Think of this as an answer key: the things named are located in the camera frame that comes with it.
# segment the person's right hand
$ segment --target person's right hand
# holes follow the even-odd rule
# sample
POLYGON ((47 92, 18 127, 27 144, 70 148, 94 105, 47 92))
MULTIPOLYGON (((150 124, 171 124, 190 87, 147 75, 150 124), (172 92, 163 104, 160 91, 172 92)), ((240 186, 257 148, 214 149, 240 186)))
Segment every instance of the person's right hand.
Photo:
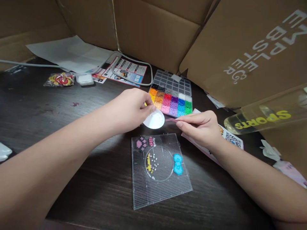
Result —
POLYGON ((178 128, 209 150, 216 149, 225 140, 221 135, 216 115, 211 110, 182 116, 177 120, 178 128))

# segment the clear pegboard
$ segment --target clear pegboard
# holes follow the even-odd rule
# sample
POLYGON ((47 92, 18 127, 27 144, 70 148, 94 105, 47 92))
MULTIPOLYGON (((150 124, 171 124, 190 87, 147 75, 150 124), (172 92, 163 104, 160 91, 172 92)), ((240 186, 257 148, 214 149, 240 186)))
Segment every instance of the clear pegboard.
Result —
POLYGON ((131 142, 134 210, 193 190, 176 134, 131 142))

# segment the bead organizer box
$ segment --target bead organizer box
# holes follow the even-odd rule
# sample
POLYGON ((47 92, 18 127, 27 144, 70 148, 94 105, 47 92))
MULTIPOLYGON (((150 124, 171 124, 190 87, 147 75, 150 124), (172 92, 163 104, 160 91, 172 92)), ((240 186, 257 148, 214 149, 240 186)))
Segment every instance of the bead organizer box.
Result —
POLYGON ((153 104, 162 113, 180 117, 192 113, 192 90, 189 80, 172 79, 169 72, 157 70, 149 94, 153 104))

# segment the table surface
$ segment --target table surface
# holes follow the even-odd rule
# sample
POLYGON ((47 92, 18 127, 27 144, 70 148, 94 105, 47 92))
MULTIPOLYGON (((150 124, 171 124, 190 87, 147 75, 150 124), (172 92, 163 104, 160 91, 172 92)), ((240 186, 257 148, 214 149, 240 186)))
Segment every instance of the table surface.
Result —
MULTIPOLYGON (((32 62, 48 63, 40 58, 32 62)), ((14 151, 12 157, 105 105, 123 90, 133 88, 110 79, 88 87, 79 84, 66 88, 43 87, 49 75, 58 72, 61 70, 16 67, 0 73, 0 142, 14 151), (74 102, 81 104, 74 107, 74 102)), ((149 81, 147 70, 143 83, 149 81)), ((226 117, 234 114, 216 109, 200 87, 191 85, 193 108, 213 110, 221 125, 226 117)), ((236 181, 180 135, 176 125, 167 122, 157 130, 141 125, 105 141, 76 172, 47 218, 93 229, 274 229, 270 217, 236 181), (165 133, 177 135, 193 191, 134 211, 131 138, 165 133)), ((247 152, 270 165, 274 163, 263 156, 259 148, 263 137, 259 133, 240 138, 247 152)), ((65 142, 57 144, 60 148, 65 142)))

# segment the white cable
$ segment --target white cable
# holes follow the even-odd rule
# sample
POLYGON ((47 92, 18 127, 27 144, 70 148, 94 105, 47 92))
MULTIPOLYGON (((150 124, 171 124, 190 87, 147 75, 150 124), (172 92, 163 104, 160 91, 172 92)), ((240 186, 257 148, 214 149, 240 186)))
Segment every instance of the white cable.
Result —
MULTIPOLYGON (((124 77, 124 76, 122 76, 122 75, 119 75, 119 74, 117 74, 117 73, 114 72, 115 64, 114 64, 114 66, 113 66, 112 69, 111 69, 111 71, 112 71, 113 74, 115 74, 116 76, 118 76, 118 77, 120 77, 120 78, 123 78, 123 79, 125 79, 125 80, 127 80, 127 81, 129 81, 129 82, 132 82, 132 83, 134 83, 134 84, 137 84, 137 85, 141 85, 141 86, 151 86, 151 84, 152 84, 153 81, 154 81, 154 77, 153 77, 153 69, 152 69, 152 67, 151 67, 151 65, 150 65, 149 63, 134 60, 134 59, 132 59, 132 58, 130 58, 130 57, 127 57, 127 56, 124 55, 123 53, 118 52, 118 51, 112 52, 112 53, 109 55, 108 59, 109 59, 114 53, 118 54, 118 55, 119 55, 119 58, 121 58, 122 56, 124 56, 125 58, 127 58, 127 59, 129 59, 129 60, 131 60, 131 61, 138 62, 138 63, 141 63, 141 64, 149 65, 149 67, 150 67, 150 73, 151 73, 151 82, 150 82, 149 84, 143 84, 143 83, 139 83, 139 82, 136 82, 136 81, 132 81, 132 80, 130 80, 130 79, 128 79, 128 78, 126 78, 126 77, 124 77)), ((103 66, 103 64, 104 64, 105 62, 103 62, 100 66, 98 66, 97 69, 94 70, 94 72, 89 72, 89 74, 92 74, 92 75, 93 75, 93 74, 97 73, 97 72, 101 69, 101 67, 103 66)), ((14 65, 35 66, 35 67, 62 68, 62 67, 59 66, 59 65, 39 65, 39 64, 30 64, 30 63, 22 63, 22 62, 13 62, 13 61, 6 61, 6 60, 0 60, 0 63, 14 64, 14 65)))
POLYGON ((59 65, 39 65, 39 64, 30 64, 30 63, 23 63, 23 62, 12 62, 12 61, 6 61, 6 60, 0 60, 0 62, 7 63, 7 64, 13 64, 13 65, 61 68, 61 66, 59 66, 59 65))
POLYGON ((130 58, 130 57, 127 57, 126 55, 124 55, 124 54, 122 54, 122 53, 120 53, 120 52, 117 52, 117 51, 115 51, 115 53, 118 53, 118 54, 120 55, 119 58, 121 58, 121 56, 124 56, 125 58, 127 58, 127 59, 129 59, 129 60, 131 60, 131 61, 138 62, 138 63, 141 63, 141 64, 149 65, 149 67, 150 67, 150 73, 151 73, 151 81, 150 81, 150 83, 148 83, 148 84, 143 84, 143 83, 139 83, 139 82, 132 81, 132 80, 130 80, 130 79, 128 79, 128 78, 126 78, 126 77, 124 77, 124 76, 122 76, 122 75, 119 75, 119 74, 115 73, 115 72, 114 72, 115 65, 114 65, 114 66, 112 67, 112 69, 111 69, 111 71, 112 71, 113 74, 115 74, 116 76, 118 76, 118 77, 120 77, 120 78, 123 78, 123 79, 125 79, 125 80, 127 80, 127 81, 129 81, 129 82, 132 82, 132 83, 134 83, 134 84, 137 84, 137 85, 141 85, 141 86, 151 86, 151 84, 152 84, 153 81, 154 81, 154 77, 153 77, 153 69, 152 69, 152 67, 151 67, 151 65, 150 65, 149 63, 134 60, 134 59, 132 59, 132 58, 130 58))

